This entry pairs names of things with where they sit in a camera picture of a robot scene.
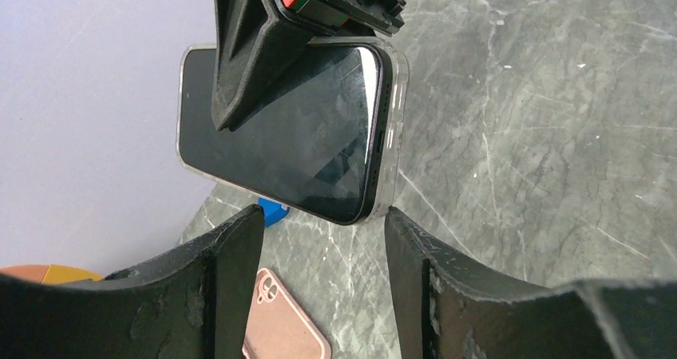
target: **black smartphone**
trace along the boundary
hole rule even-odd
[[[220,132],[210,112],[216,48],[189,48],[181,66],[180,160],[208,178],[331,222],[363,221],[388,202],[379,175],[384,152],[399,149],[394,131],[401,117],[390,114],[403,111],[403,95],[394,93],[403,86],[398,77],[406,60],[379,44],[313,41],[254,113]]]

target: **marble surface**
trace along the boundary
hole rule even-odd
[[[677,278],[677,0],[406,0],[395,205],[545,286]],[[218,187],[183,240],[255,198]],[[398,357],[382,222],[293,211],[272,267],[334,357]]]

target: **black plastic bracket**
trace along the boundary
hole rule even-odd
[[[403,0],[215,0],[217,61],[212,119],[218,130],[235,128],[315,36],[394,34],[404,25]],[[344,14],[339,24],[321,12]]]

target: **blue plastic object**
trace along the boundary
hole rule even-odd
[[[276,224],[289,213],[289,206],[281,205],[268,199],[259,198],[259,205],[263,208],[266,227]]]

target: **phone case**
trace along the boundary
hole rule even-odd
[[[397,51],[389,42],[378,37],[316,37],[310,44],[371,45],[385,52],[392,62],[392,81],[383,82],[384,84],[392,84],[393,90],[390,95],[390,110],[388,111],[386,137],[383,142],[374,207],[371,213],[358,223],[368,223],[374,219],[380,219],[386,215],[388,207],[392,206],[395,200],[395,182],[398,178],[400,148],[402,146],[406,89],[409,84],[409,62],[404,53]]]
[[[275,273],[261,269],[256,275],[242,354],[247,359],[328,359],[331,348]]]

